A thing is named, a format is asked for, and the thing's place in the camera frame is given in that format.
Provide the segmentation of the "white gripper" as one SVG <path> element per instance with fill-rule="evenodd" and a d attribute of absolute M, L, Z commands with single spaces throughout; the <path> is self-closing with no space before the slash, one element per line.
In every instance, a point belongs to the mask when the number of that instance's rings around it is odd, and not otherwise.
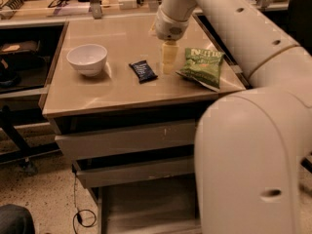
<path fill-rule="evenodd" d="M 188 21 L 176 21 L 169 18 L 161 7 L 158 8 L 155 21 L 152 23 L 148 34 L 165 41 L 162 45 L 162 70 L 164 74 L 170 74 L 174 68 L 178 52 L 176 41 L 182 38 L 188 24 Z"/>

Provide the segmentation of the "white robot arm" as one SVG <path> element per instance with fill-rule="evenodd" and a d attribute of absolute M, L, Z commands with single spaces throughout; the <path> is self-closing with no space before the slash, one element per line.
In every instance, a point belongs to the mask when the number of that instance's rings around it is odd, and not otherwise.
<path fill-rule="evenodd" d="M 246 0 L 163 0 L 157 36 L 200 8 L 250 83 L 214 102 L 195 136 L 203 234 L 300 234 L 298 168 L 312 152 L 312 60 Z"/>

